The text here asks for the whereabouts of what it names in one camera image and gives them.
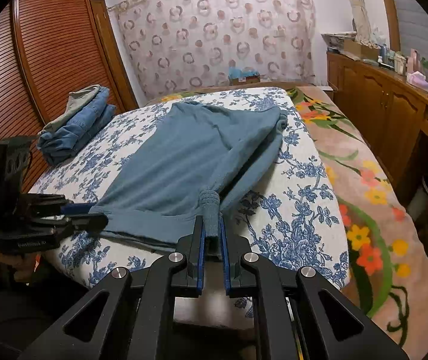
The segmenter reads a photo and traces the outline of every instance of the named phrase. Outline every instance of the blue floral bedspread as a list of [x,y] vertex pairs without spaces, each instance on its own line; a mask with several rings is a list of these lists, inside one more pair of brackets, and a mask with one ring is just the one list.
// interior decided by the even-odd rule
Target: blue floral bedspread
[[[261,111],[275,104],[287,110],[288,127],[277,161],[242,199],[236,214],[226,218],[226,226],[248,238],[253,251],[278,266],[314,266],[336,287],[347,284],[348,245],[339,207],[314,142],[287,93],[267,87],[209,93],[182,101],[187,99],[231,109]],[[61,193],[76,203],[97,202],[122,166],[155,132],[172,103],[117,115],[75,158],[44,173],[31,192]],[[150,266],[158,257],[118,241],[91,238],[85,232],[46,253],[59,271],[88,287],[115,266],[136,270]],[[218,267],[211,270],[206,268],[202,297],[176,301],[175,319],[199,325],[251,327],[250,299],[225,297],[222,274]]]

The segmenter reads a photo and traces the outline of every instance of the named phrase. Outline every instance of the yellow flower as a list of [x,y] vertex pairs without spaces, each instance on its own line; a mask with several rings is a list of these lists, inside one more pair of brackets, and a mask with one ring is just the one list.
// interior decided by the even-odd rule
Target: yellow flower
[[404,256],[408,251],[408,243],[403,239],[396,239],[391,245],[392,251],[398,256]]
[[374,161],[362,161],[362,166],[364,168],[371,169],[374,173],[381,171]]
[[381,187],[383,187],[387,191],[392,191],[391,183],[389,183],[389,180],[381,180]]
[[369,228],[367,226],[359,228],[358,225],[352,225],[346,234],[348,240],[351,241],[352,250],[358,251],[362,245],[371,244],[371,239],[367,236],[368,234]]
[[387,204],[386,193],[381,190],[377,190],[376,188],[371,188],[369,191],[364,193],[364,196],[372,203],[372,204]]
[[331,120],[331,118],[327,115],[318,115],[318,116],[312,117],[311,120]]
[[160,101],[166,102],[166,101],[177,100],[177,99],[182,99],[182,95],[180,95],[179,93],[169,94],[167,96],[160,98]]
[[326,173],[329,181],[331,182],[331,185],[334,185],[334,181],[337,179],[337,174],[334,172],[334,169],[332,169],[330,166],[326,166]]
[[322,105],[322,104],[324,104],[322,101],[320,101],[320,100],[314,100],[314,99],[310,99],[310,98],[308,98],[308,97],[306,97],[305,98],[309,103],[311,103],[311,104],[319,104],[319,105]]
[[409,265],[407,265],[407,264],[399,264],[396,267],[396,273],[401,278],[403,278],[403,277],[406,278],[411,274],[411,268],[409,268]]

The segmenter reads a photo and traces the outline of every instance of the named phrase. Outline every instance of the pink tissue box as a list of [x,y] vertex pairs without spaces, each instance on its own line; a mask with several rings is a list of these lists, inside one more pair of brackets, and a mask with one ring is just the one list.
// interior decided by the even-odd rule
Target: pink tissue box
[[426,81],[426,76],[419,71],[414,73],[408,73],[408,83],[428,92],[428,82]]

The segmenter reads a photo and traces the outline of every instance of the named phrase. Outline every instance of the bed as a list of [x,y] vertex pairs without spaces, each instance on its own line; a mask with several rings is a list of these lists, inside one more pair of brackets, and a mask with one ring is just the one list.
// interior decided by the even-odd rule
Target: bed
[[[182,98],[116,116],[74,159],[42,175],[31,192],[96,202]],[[226,225],[279,266],[313,265],[412,359],[422,358],[428,351],[428,259],[373,154],[327,95],[316,87],[259,87],[189,100],[247,110],[276,104],[288,113],[276,163]],[[294,231],[298,226],[304,233]],[[89,287],[115,266],[140,269],[159,256],[86,233],[46,254],[59,271]],[[252,317],[250,299],[225,297],[218,263],[206,266],[199,299],[178,298],[175,305],[176,321],[196,325],[252,329]]]

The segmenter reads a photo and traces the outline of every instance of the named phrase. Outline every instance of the folded clothes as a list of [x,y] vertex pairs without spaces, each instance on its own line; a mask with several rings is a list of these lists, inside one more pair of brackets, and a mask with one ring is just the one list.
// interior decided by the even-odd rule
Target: folded clothes
[[85,105],[89,104],[99,91],[100,85],[96,84],[90,85],[77,92],[69,92],[69,99],[67,100],[65,112],[47,123],[40,133],[56,132],[60,127],[66,124],[67,120],[79,112]]
[[40,135],[37,148],[49,165],[74,157],[114,117],[115,106],[107,105],[109,88],[100,87],[94,99],[55,132]]
[[217,237],[227,215],[277,158],[287,116],[175,103],[156,132],[90,209],[109,223],[101,235],[172,251],[202,215]]

